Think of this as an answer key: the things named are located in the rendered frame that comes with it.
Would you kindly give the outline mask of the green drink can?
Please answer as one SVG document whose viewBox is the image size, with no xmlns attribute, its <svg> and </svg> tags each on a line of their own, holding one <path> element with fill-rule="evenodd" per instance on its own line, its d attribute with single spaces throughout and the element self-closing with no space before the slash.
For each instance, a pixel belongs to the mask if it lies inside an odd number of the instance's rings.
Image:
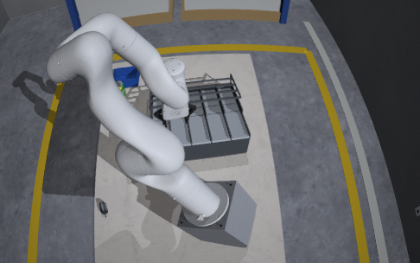
<svg viewBox="0 0 420 263">
<path fill-rule="evenodd" d="M 121 91 L 124 93 L 124 96 L 126 97 L 126 92 L 124 89 L 124 83 L 121 80 L 116 81 L 118 87 L 121 89 Z"/>
</svg>

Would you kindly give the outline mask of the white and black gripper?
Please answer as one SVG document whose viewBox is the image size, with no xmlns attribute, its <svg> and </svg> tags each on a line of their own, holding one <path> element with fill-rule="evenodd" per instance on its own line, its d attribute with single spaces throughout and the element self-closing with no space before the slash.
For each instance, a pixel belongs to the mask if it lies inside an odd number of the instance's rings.
<svg viewBox="0 0 420 263">
<path fill-rule="evenodd" d="M 154 112 L 154 117 L 160 119 L 162 123 L 167 127 L 166 120 L 185 118 L 186 124 L 188 123 L 190 115 L 196 110 L 195 105 L 187 104 L 182 109 L 172 109 L 165 104 L 161 104 L 162 108 Z M 188 108 L 190 108 L 188 110 Z M 159 115 L 160 114 L 160 115 Z M 162 114 L 162 115 L 161 115 Z"/>
</svg>

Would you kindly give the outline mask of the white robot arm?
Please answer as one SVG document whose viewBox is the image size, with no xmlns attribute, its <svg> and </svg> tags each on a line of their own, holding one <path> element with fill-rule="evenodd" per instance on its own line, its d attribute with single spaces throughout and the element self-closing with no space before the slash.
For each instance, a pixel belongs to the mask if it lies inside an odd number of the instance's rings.
<svg viewBox="0 0 420 263">
<path fill-rule="evenodd" d="M 48 78 L 63 83 L 82 76 L 91 112 L 122 139 L 115 151 L 121 171 L 178 202 L 195 226 L 214 224 L 228 208 L 226 190 L 217 183 L 204 183 L 184 164 L 181 140 L 126 99 L 113 77 L 113 52 L 138 70 L 147 88 L 163 104 L 174 109 L 188 104 L 183 61 L 162 61 L 153 45 L 109 12 L 91 18 L 54 50 L 46 65 Z"/>
</svg>

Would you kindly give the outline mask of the blue open bin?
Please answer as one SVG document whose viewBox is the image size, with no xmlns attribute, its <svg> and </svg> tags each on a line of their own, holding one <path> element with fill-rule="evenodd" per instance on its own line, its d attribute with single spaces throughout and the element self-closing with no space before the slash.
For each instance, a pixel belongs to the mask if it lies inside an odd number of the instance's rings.
<svg viewBox="0 0 420 263">
<path fill-rule="evenodd" d="M 138 87 L 139 76 L 140 73 L 138 73 L 135 67 L 114 68 L 113 72 L 114 80 L 121 80 L 124 83 L 124 88 Z"/>
</svg>

